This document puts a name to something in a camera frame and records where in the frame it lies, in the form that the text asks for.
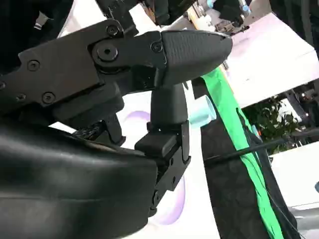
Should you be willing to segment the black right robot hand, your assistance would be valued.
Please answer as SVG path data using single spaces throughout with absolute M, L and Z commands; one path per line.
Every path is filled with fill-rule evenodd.
M 127 36 L 108 19 L 19 54 L 0 78 L 0 236 L 117 239 L 142 229 L 190 164 L 183 84 L 232 38 Z

